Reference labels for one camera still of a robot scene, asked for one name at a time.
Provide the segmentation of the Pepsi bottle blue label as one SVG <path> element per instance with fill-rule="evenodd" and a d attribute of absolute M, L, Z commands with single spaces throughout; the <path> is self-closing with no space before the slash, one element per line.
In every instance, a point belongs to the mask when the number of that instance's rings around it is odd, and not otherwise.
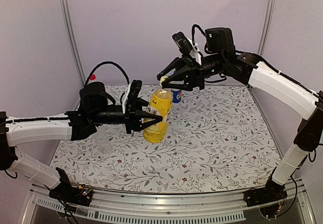
<path fill-rule="evenodd" d="M 182 90 L 180 89 L 172 89 L 172 103 L 180 103 L 182 100 Z"/>

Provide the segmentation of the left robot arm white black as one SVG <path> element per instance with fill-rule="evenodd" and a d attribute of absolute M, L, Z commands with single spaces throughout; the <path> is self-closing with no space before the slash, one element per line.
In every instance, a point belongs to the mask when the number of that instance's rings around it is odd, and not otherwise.
<path fill-rule="evenodd" d="M 125 91 L 125 101 L 117 105 L 101 82 L 80 90 L 77 110 L 51 117 L 15 118 L 1 112 L 1 170 L 12 171 L 44 184 L 65 201 L 75 197 L 75 190 L 62 169 L 52 169 L 26 155 L 18 146 L 49 140 L 84 140 L 100 125 L 126 127 L 128 134 L 140 132 L 163 120 L 162 116 L 143 111 L 148 102 L 139 98 L 142 82 L 134 80 Z"/>

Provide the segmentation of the yellow juice bottle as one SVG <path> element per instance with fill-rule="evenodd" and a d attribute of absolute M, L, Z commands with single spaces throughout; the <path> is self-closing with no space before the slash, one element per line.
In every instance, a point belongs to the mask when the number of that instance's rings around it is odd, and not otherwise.
<path fill-rule="evenodd" d="M 169 89 L 157 89 L 151 96 L 147 112 L 162 116 L 163 120 L 143 130 L 143 137 L 151 143 L 160 143 L 169 126 L 170 112 L 172 108 L 172 93 Z"/>

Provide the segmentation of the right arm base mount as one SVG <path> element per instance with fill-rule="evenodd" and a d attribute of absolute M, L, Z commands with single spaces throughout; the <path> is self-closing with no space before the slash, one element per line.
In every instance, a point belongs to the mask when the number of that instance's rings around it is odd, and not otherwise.
<path fill-rule="evenodd" d="M 269 179 L 264 187 L 251 188 L 243 193 L 243 199 L 248 207 L 276 202 L 274 205 L 260 208 L 260 214 L 268 219 L 278 217 L 287 196 L 285 186 L 275 183 L 272 179 Z"/>

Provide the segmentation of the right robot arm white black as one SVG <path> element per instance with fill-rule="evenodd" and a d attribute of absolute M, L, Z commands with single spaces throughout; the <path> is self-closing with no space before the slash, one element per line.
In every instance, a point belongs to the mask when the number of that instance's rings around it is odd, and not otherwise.
<path fill-rule="evenodd" d="M 322 135 L 322 92 L 315 93 L 296 80 L 275 69 L 261 56 L 237 51 L 230 28 L 205 30 L 203 57 L 195 39 L 182 32 L 172 39 L 181 52 L 158 75 L 163 88 L 191 91 L 204 89 L 205 79 L 213 75 L 231 77 L 238 82 L 260 89 L 298 113 L 302 120 L 292 146 L 273 170 L 261 191 L 261 198 L 273 201 L 292 174 L 302 165 L 310 152 L 320 145 Z"/>

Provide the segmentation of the pale yellow bottle cap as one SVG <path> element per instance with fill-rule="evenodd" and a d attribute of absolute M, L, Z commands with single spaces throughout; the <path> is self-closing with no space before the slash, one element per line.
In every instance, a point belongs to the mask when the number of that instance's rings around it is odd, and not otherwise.
<path fill-rule="evenodd" d="M 161 76 L 159 83 L 162 84 L 167 78 L 168 76 Z"/>

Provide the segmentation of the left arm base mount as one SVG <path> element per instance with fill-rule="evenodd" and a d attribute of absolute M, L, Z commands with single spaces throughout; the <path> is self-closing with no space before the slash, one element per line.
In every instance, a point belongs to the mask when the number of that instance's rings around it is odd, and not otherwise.
<path fill-rule="evenodd" d="M 89 207 L 93 196 L 92 187 L 85 184 L 73 186 L 63 169 L 56 167 L 56 170 L 60 176 L 60 183 L 49 191 L 49 197 L 62 202 Z"/>

